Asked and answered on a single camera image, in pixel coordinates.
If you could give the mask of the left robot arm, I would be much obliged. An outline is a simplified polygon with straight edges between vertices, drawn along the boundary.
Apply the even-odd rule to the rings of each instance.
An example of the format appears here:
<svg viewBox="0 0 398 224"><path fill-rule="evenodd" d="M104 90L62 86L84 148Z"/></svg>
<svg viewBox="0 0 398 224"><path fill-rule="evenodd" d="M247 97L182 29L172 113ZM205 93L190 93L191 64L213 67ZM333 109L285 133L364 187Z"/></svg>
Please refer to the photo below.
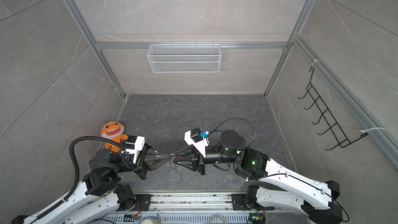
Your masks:
<svg viewBox="0 0 398 224"><path fill-rule="evenodd" d="M134 172L146 179L147 172L154 171L170 160L169 155L157 153L149 145L134 161L135 155L126 150L113 152L99 150L90 160L90 172L76 179L71 190L51 205L30 216L19 215L13 224L83 224L111 211L142 210L144 201L139 200L130 185L122 185L119 173Z"/></svg>

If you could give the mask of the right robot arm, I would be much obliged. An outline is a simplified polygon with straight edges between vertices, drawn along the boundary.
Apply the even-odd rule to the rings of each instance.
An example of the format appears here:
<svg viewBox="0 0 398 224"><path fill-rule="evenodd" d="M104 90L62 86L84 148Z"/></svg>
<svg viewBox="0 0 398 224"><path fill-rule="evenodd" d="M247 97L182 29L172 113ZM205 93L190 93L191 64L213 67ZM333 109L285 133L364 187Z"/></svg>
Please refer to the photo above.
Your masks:
<svg viewBox="0 0 398 224"><path fill-rule="evenodd" d="M229 164L246 181L277 186L270 190L249 186L244 207L257 210L287 208L306 215L316 224L340 224L343 208L337 202L340 186L335 181L320 182L296 173L268 155L245 146L246 140L234 130L221 132L220 143L209 146L210 132L196 128L184 134L188 148L173 154L173 164L205 174L207 164Z"/></svg>

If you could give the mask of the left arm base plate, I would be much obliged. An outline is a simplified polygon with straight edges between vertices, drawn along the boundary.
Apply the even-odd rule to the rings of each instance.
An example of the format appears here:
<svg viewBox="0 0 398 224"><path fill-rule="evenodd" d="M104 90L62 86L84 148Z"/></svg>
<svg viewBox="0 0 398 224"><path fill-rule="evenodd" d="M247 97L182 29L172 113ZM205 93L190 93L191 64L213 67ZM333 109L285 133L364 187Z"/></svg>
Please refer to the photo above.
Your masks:
<svg viewBox="0 0 398 224"><path fill-rule="evenodd" d="M120 204L121 211L133 211L135 213L140 211L148 211L151 203L152 195L138 194Z"/></svg>

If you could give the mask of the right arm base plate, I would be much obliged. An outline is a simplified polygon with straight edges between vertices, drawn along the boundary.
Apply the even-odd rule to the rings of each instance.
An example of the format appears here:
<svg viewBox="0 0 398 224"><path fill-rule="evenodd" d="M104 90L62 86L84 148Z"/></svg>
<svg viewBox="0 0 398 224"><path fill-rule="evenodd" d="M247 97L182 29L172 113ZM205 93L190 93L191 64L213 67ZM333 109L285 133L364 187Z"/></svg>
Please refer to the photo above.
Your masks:
<svg viewBox="0 0 398 224"><path fill-rule="evenodd" d="M264 207L257 203L257 198L246 194L232 194L232 205L235 211L266 210L273 211L274 207Z"/></svg>

